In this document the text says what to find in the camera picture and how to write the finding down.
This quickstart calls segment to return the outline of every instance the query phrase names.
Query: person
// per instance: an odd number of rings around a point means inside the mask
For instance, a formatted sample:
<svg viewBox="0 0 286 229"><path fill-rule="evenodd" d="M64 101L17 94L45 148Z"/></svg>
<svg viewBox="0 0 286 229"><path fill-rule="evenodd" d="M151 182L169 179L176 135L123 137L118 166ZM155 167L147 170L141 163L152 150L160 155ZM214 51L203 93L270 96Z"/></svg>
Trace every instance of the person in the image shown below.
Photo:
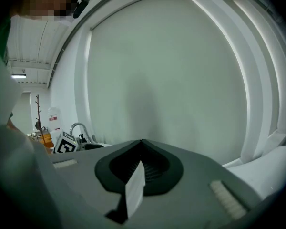
<svg viewBox="0 0 286 229"><path fill-rule="evenodd" d="M77 0L4 0L0 6L0 56L6 62L7 42L10 33L11 17L40 19L43 16L64 17L76 8ZM18 130L9 119L7 127Z"/></svg>

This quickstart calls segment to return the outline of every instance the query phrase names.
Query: black object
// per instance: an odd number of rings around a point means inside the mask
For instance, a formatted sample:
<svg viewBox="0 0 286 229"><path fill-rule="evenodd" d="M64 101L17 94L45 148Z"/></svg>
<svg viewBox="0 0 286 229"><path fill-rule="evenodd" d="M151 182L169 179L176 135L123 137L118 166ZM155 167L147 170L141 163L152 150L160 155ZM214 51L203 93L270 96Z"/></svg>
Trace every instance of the black object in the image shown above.
<svg viewBox="0 0 286 229"><path fill-rule="evenodd" d="M134 141L100 159L95 166L95 175L107 191L123 195L125 184L140 160L145 169L145 196L167 193L182 177L181 161L147 140Z"/></svg>
<svg viewBox="0 0 286 229"><path fill-rule="evenodd" d="M97 148L100 148L100 147L104 147L103 145L100 145L100 144L92 144L92 143L88 143L84 146L84 148L86 150L91 150L91 149L97 149Z"/></svg>
<svg viewBox="0 0 286 229"><path fill-rule="evenodd" d="M81 138L81 143L86 143L87 140L84 138L84 134L80 134L79 137Z"/></svg>
<svg viewBox="0 0 286 229"><path fill-rule="evenodd" d="M73 18L78 18L80 14L83 12L83 10L87 7L90 0L81 0L80 2L77 2L76 8L73 11Z"/></svg>

